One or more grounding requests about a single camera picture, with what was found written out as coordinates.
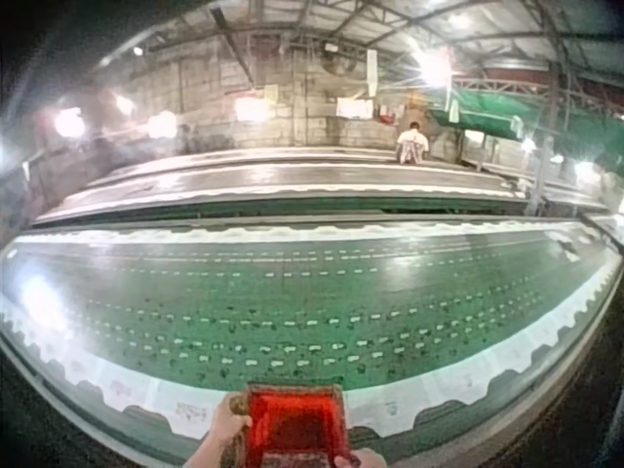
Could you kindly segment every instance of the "white fabric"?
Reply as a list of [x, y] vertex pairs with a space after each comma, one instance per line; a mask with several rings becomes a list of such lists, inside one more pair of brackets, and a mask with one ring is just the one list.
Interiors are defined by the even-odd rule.
[[405, 143], [406, 141], [412, 141], [422, 146], [422, 150], [425, 152], [429, 151], [429, 140], [417, 129], [407, 130], [399, 135], [398, 143]]

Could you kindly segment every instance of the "wall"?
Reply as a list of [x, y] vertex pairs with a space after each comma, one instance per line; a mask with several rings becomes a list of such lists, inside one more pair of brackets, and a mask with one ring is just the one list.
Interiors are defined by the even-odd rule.
[[[335, 116], [338, 97], [361, 96], [366, 90], [362, 64], [285, 49], [280, 36], [254, 39], [250, 47], [240, 42], [255, 91], [220, 37], [144, 58], [123, 58], [102, 71], [98, 80], [132, 99], [139, 121], [166, 109], [176, 113], [179, 123], [188, 127], [189, 152], [260, 146], [394, 147], [394, 126]], [[262, 98], [266, 85], [277, 86], [271, 118], [238, 122], [236, 98]], [[376, 98], [378, 104], [402, 102], [405, 97], [396, 93]]]

